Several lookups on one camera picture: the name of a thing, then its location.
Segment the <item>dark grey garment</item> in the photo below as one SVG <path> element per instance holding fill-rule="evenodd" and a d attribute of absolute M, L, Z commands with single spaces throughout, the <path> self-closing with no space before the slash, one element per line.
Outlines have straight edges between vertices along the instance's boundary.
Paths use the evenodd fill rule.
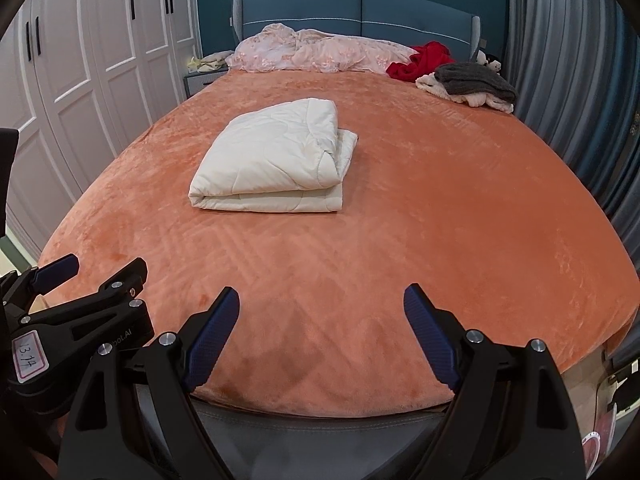
<path fill-rule="evenodd" d="M 435 79 L 449 94 L 489 93 L 513 104 L 518 92 L 491 68 L 475 62 L 442 64 L 435 70 Z"/>

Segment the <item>cream clothes on nightstand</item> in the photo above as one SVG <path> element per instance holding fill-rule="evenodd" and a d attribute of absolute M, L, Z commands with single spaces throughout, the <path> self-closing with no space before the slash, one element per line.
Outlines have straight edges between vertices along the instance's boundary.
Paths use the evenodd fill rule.
<path fill-rule="evenodd" d="M 186 68 L 190 74 L 224 70 L 227 67 L 227 58 L 230 55 L 232 55 L 231 50 L 214 52 L 204 56 L 204 58 L 192 56 L 188 64 L 186 64 Z"/>

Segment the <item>cream fleece garment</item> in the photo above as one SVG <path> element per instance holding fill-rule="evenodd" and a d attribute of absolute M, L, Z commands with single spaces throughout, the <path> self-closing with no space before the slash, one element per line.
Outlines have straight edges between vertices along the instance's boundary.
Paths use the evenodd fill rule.
<path fill-rule="evenodd" d="M 444 85 L 435 78 L 435 74 L 431 73 L 423 75 L 416 80 L 416 86 L 420 90 L 424 90 L 431 93 L 433 96 L 437 96 L 446 101 L 466 104 L 470 107 L 482 107 L 488 106 L 493 110 L 498 110 L 506 114 L 512 114 L 514 111 L 514 105 L 506 102 L 503 99 L 497 98 L 487 92 L 473 92 L 468 94 L 450 94 L 445 89 Z"/>

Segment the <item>red garment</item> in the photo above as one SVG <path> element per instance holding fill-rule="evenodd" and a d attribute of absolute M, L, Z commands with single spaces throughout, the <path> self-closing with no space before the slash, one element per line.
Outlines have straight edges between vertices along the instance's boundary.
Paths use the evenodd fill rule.
<path fill-rule="evenodd" d="M 454 63 L 449 49 L 438 41 L 430 41 L 423 46 L 414 47 L 414 53 L 407 63 L 393 62 L 386 68 L 386 74 L 392 79 L 415 82 L 418 78 L 434 73 L 439 66 Z"/>

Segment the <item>dark blue nightstand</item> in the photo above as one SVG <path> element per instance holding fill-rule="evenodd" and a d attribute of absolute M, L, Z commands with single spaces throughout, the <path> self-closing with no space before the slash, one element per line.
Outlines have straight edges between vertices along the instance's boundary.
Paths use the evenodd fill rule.
<path fill-rule="evenodd" d="M 183 77 L 186 97 L 188 99 L 192 98 L 192 96 L 195 96 L 198 92 L 208 87 L 226 73 L 228 73 L 228 70 L 222 68 L 221 70 L 214 70 L 213 72 L 187 74 Z"/>

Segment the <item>blue grey curtain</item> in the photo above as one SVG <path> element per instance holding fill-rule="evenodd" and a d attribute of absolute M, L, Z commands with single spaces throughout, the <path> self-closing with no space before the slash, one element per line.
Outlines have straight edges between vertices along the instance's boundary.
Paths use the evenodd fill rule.
<path fill-rule="evenodd" d="M 639 259 L 639 35 L 617 0 L 509 0 L 515 115 L 558 154 Z"/>

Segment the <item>blue upholstered headboard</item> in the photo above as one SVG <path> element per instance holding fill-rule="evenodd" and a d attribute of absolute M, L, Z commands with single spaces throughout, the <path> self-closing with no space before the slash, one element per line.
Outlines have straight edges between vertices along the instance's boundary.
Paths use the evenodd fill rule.
<path fill-rule="evenodd" d="M 272 23 L 405 46 L 437 41 L 457 61 L 473 61 L 480 17 L 430 0 L 232 0 L 230 25 L 242 41 Z"/>

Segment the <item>cream quilted robe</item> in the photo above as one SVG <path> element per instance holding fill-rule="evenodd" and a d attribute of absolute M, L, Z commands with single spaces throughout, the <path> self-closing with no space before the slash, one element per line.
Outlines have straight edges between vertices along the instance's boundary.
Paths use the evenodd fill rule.
<path fill-rule="evenodd" d="M 283 102 L 232 119 L 189 188 L 193 207 L 266 214 L 332 214 L 358 143 L 324 99 Z"/>

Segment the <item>orange plush bed cover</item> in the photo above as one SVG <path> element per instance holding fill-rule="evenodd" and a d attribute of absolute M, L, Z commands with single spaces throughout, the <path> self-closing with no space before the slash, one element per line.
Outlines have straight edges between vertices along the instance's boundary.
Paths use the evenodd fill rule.
<path fill-rule="evenodd" d="M 335 214 L 192 207 L 189 184 L 232 118 L 329 99 L 358 136 Z M 146 130 L 93 182 L 40 259 L 76 278 L 52 304 L 94 292 L 134 258 L 158 332 L 221 289 L 241 312 L 198 396 L 244 410 L 371 416 L 445 403 L 407 322 L 419 284 L 492 340 L 539 338 L 567 370 L 616 346 L 639 279 L 591 194 L 518 118 L 449 103 L 369 73 L 233 72 Z"/>

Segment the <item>plush toy by headboard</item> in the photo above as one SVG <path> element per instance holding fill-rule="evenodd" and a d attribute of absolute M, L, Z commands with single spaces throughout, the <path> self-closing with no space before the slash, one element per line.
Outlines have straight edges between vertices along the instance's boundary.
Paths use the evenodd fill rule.
<path fill-rule="evenodd" d="M 475 55 L 475 61 L 481 66 L 488 67 L 495 73 L 499 73 L 502 67 L 501 62 L 498 60 L 498 58 L 495 57 L 495 55 L 487 54 L 483 50 L 477 51 L 477 54 Z"/>

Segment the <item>white panelled wardrobe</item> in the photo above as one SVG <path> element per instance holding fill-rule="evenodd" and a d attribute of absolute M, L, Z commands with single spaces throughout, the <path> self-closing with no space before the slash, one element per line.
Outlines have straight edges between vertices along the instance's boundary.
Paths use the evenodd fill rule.
<path fill-rule="evenodd" d="M 25 0 L 1 41 L 1 122 L 20 134 L 8 225 L 26 254 L 186 99 L 201 50 L 196 0 Z"/>

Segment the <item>pink floral duvet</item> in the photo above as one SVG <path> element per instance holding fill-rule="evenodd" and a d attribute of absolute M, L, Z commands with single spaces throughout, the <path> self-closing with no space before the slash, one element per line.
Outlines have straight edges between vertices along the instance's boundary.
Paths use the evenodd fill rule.
<path fill-rule="evenodd" d="M 230 70 L 267 73 L 275 70 L 385 75 L 392 63 L 406 64 L 416 50 L 388 40 L 334 35 L 282 23 L 265 26 L 242 40 L 226 58 Z"/>

